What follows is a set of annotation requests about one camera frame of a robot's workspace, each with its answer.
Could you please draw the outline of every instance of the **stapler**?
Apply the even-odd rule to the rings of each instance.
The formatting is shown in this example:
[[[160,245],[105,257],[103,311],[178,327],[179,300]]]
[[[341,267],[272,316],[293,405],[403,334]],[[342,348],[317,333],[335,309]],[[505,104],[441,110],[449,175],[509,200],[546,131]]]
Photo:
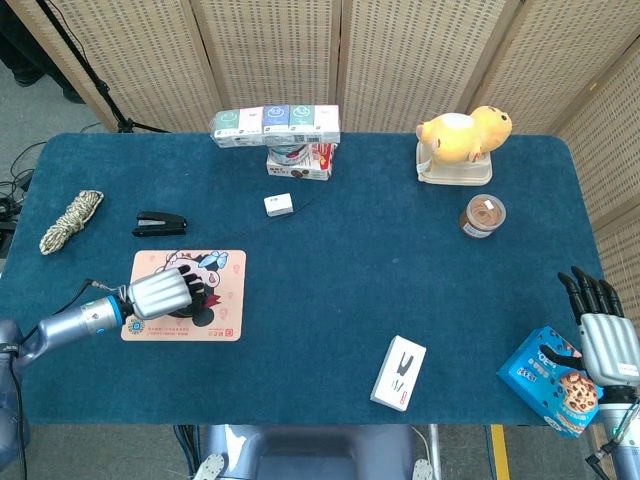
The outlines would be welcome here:
[[[136,237],[184,235],[187,233],[187,219],[180,215],[162,212],[140,212],[136,218],[138,226],[131,232]]]

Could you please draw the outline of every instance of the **person's shoe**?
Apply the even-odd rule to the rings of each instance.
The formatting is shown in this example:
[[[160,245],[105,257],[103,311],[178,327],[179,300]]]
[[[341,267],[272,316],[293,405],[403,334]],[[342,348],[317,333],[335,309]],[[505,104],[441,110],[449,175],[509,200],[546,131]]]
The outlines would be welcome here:
[[[44,73],[37,68],[24,68],[13,71],[13,78],[21,87],[29,87],[42,77],[44,77]]]
[[[69,100],[71,103],[84,103],[80,94],[73,89],[63,89],[62,95],[64,95],[64,98]]]

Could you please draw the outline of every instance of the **gray floor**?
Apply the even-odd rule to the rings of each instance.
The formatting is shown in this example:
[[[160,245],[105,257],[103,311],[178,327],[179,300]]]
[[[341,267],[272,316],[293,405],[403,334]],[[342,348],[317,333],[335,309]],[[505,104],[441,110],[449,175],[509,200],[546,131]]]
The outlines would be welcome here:
[[[97,121],[86,106],[66,101],[50,79],[23,89],[1,65],[0,112],[0,180],[11,178],[9,167],[25,147]],[[34,149],[25,155],[15,171],[34,166],[38,152]],[[445,480],[491,479],[483,427],[444,426],[440,430]],[[586,441],[565,439],[541,427],[509,428],[506,438],[515,480],[593,478],[583,461]],[[187,478],[182,453],[170,427],[165,426],[35,426],[27,458],[30,478],[36,480]],[[18,478],[15,463],[0,474],[0,480]]]

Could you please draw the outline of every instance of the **yellow tape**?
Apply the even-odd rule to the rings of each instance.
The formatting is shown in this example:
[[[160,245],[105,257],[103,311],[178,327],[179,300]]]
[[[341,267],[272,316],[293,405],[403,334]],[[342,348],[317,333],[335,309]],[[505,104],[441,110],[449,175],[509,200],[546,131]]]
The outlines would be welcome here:
[[[493,463],[496,467],[496,480],[509,480],[507,446],[504,443],[504,428],[502,428],[502,425],[491,425],[491,443],[493,446]]]

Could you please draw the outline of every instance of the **mouse pad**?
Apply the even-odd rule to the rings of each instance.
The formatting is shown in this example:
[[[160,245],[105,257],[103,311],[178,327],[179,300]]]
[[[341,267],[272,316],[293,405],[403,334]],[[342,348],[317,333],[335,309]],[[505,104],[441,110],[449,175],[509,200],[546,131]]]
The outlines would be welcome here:
[[[247,255],[242,250],[142,250],[133,260],[131,281],[187,265],[204,283],[205,308],[192,316],[176,311],[153,320],[127,319],[127,341],[234,342],[242,334],[242,300]]]

